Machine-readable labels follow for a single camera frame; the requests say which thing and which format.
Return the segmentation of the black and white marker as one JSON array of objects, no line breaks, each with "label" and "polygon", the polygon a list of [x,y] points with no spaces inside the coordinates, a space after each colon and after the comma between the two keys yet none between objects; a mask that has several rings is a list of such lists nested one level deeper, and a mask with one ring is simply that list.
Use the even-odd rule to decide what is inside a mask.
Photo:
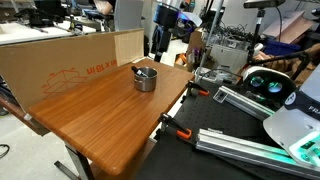
[{"label": "black and white marker", "polygon": [[137,67],[135,67],[135,66],[131,66],[131,69],[132,69],[132,71],[135,73],[135,74],[137,74],[137,75],[139,75],[139,76],[141,76],[141,77],[148,77],[144,72],[142,72],[141,70],[139,70]]}]

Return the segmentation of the silver metal pot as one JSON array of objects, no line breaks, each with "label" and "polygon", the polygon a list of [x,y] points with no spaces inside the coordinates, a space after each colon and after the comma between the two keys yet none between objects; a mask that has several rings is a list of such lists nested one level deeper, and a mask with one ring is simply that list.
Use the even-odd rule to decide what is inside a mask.
[{"label": "silver metal pot", "polygon": [[157,82],[157,70],[151,67],[139,67],[138,69],[144,72],[148,77],[141,77],[137,74],[134,74],[135,88],[142,92],[153,91]]}]

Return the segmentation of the orange black clamp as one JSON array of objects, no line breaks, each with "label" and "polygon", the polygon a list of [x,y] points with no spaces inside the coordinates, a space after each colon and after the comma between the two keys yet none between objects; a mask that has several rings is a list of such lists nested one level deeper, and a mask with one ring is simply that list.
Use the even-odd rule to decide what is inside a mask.
[{"label": "orange black clamp", "polygon": [[158,118],[158,121],[161,123],[161,130],[165,131],[168,127],[174,128],[176,130],[176,135],[182,139],[189,140],[192,135],[192,131],[180,122],[178,122],[172,116],[162,113]]},{"label": "orange black clamp", "polygon": [[203,96],[208,96],[209,95],[209,91],[204,89],[202,86],[200,86],[199,84],[193,82],[193,81],[189,81],[186,84],[187,87],[187,95],[191,96],[193,93],[195,93],[196,95],[203,95]]}]

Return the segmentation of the wooden side table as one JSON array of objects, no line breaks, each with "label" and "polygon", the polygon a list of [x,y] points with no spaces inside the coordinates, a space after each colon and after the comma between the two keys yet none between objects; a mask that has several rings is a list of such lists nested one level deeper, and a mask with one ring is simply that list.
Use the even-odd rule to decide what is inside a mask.
[{"label": "wooden side table", "polygon": [[136,67],[158,72],[156,88],[134,87],[132,64],[117,67],[88,83],[45,99],[29,114],[66,143],[81,180],[94,180],[92,165],[111,176],[122,173],[143,148],[194,75],[152,60]]}]

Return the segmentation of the black perforated breadboard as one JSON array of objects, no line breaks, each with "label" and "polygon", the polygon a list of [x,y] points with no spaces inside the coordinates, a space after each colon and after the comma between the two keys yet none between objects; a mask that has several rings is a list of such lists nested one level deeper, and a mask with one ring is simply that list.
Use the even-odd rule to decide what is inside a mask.
[{"label": "black perforated breadboard", "polygon": [[268,136],[263,120],[273,110],[239,86],[203,86],[210,94],[189,96],[176,114],[192,137],[182,140],[167,128],[136,180],[320,180],[317,167],[297,163]]}]

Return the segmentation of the large flat cardboard sheet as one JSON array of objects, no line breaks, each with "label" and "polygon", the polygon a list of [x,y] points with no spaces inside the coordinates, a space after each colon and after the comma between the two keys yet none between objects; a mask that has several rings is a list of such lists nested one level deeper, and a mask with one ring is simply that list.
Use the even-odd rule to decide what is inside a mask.
[{"label": "large flat cardboard sheet", "polygon": [[20,107],[111,72],[144,56],[142,29],[0,47],[0,75]]}]

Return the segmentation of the silver aluminium rail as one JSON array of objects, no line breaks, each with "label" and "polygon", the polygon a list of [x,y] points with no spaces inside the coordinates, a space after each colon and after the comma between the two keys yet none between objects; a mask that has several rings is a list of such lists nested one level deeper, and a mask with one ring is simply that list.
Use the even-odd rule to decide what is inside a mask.
[{"label": "silver aluminium rail", "polygon": [[263,121],[274,114],[274,111],[225,87],[220,86],[213,96],[218,103],[228,102],[251,116]]},{"label": "silver aluminium rail", "polygon": [[196,148],[298,177],[320,180],[318,167],[297,163],[286,151],[272,146],[200,129],[196,135]]}]

